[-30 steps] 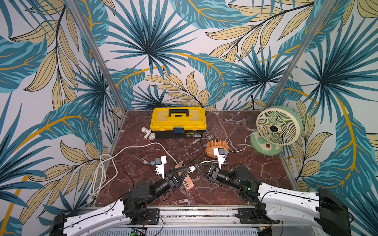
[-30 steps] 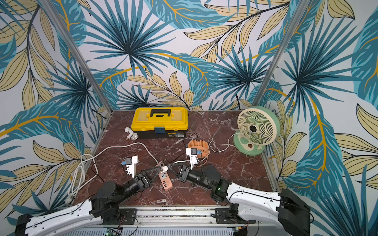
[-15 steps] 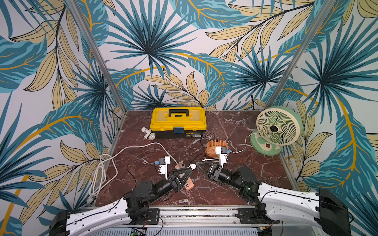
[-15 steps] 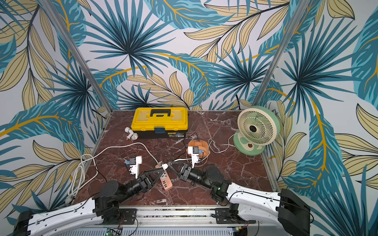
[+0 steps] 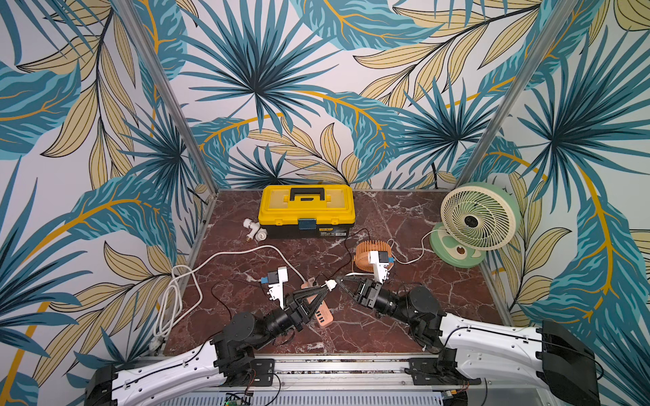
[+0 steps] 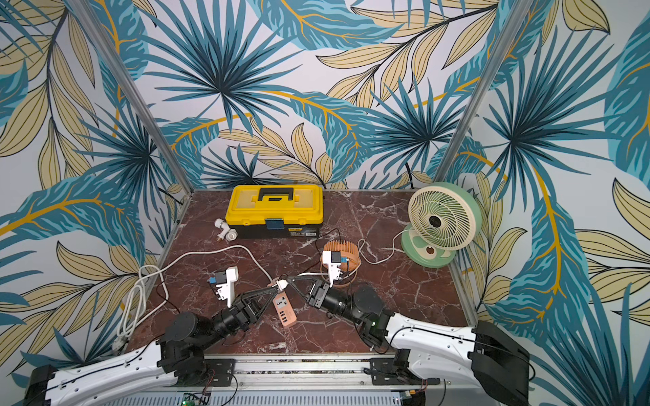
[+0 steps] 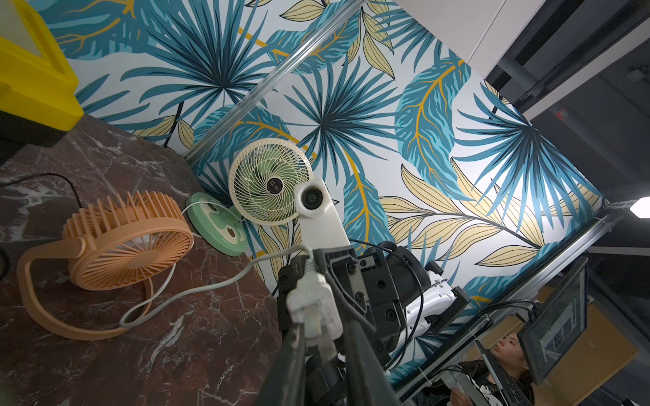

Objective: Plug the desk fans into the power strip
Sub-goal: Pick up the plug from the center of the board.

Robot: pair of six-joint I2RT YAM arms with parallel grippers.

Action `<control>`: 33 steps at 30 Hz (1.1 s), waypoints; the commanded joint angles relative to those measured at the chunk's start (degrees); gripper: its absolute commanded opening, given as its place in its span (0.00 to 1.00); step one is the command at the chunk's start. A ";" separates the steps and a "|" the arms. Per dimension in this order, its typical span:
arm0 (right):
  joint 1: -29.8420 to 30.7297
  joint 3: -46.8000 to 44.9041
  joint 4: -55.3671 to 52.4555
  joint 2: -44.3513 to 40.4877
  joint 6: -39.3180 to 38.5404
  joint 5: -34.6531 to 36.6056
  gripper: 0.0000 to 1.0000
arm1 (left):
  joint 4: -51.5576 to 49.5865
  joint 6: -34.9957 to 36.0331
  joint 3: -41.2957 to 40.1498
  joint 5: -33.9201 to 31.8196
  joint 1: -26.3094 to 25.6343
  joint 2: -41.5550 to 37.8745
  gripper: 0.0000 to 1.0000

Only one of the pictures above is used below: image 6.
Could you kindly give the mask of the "pink plug adapter cube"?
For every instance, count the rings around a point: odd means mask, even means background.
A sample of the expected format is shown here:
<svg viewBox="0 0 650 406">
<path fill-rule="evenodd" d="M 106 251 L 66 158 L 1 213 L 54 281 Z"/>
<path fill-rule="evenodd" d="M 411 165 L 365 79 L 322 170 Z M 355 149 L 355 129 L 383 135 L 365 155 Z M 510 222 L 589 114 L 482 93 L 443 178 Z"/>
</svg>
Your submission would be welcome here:
<svg viewBox="0 0 650 406">
<path fill-rule="evenodd" d="M 278 293 L 281 293 L 287 289 L 289 283 L 284 278 L 275 278 L 268 284 L 268 286 L 271 288 L 275 288 Z"/>
</svg>

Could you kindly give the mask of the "pink power strip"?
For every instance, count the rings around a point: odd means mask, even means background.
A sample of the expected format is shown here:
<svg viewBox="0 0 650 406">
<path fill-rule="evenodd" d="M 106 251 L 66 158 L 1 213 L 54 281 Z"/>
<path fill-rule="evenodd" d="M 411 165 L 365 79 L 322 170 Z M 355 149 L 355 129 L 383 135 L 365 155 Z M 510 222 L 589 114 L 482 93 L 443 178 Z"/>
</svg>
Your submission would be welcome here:
<svg viewBox="0 0 650 406">
<path fill-rule="evenodd" d="M 290 328 L 297 323 L 296 313 L 289 302 L 286 292 L 277 294 L 274 298 L 273 304 L 278 313 L 279 321 L 284 328 Z"/>
</svg>

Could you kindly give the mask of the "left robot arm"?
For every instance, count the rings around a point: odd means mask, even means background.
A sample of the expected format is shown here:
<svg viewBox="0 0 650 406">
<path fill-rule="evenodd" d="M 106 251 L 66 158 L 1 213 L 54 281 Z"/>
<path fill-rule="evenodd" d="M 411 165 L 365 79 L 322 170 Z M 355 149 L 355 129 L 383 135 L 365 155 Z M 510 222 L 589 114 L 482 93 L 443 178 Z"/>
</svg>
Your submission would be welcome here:
<svg viewBox="0 0 650 406">
<path fill-rule="evenodd" d="M 274 284 L 239 294 L 230 307 L 212 317 L 192 312 L 176 316 L 165 333 L 147 345 L 83 367 L 33 370 L 23 405 L 103 405 L 130 394 L 178 382 L 201 385 L 216 374 L 205 351 L 248 330 L 280 292 Z"/>
</svg>

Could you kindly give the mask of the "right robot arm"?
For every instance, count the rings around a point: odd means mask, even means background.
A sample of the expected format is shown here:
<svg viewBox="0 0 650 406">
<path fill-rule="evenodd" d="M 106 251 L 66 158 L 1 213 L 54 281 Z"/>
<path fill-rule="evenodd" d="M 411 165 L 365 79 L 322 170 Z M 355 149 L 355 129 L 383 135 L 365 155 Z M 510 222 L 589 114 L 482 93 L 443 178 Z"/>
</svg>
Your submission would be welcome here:
<svg viewBox="0 0 650 406">
<path fill-rule="evenodd" d="M 529 403 L 530 354 L 493 323 L 454 328 L 418 321 L 389 309 L 367 284 L 352 293 L 312 275 L 284 284 L 312 308 L 350 321 L 367 346 L 393 350 L 403 376 L 480 387 L 504 405 Z"/>
</svg>

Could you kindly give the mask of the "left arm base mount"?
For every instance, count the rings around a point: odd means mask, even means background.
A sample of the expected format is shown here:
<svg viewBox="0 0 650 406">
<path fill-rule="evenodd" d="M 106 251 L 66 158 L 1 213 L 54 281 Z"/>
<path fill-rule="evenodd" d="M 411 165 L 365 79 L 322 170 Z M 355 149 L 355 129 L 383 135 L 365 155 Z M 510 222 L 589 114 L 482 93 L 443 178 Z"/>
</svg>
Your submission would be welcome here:
<svg viewBox="0 0 650 406">
<path fill-rule="evenodd" d="M 229 387 L 235 359 L 191 356 L 184 360 L 160 360 L 157 366 L 177 378 L 173 387 Z"/>
</svg>

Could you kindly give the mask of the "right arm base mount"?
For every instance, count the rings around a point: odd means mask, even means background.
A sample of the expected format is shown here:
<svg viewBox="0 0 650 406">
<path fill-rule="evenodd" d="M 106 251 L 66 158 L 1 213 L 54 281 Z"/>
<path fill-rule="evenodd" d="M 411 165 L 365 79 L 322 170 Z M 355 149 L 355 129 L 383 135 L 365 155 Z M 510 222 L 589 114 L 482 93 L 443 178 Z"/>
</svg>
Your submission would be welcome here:
<svg viewBox="0 0 650 406">
<path fill-rule="evenodd" d="M 417 377 L 409 370 L 409 356 L 411 351 L 399 349 L 392 359 L 379 357 L 370 359 L 370 366 L 363 369 L 363 372 L 372 378 L 374 386 L 408 386 L 418 385 L 426 387 L 429 384 L 439 385 L 439 378 Z"/>
</svg>

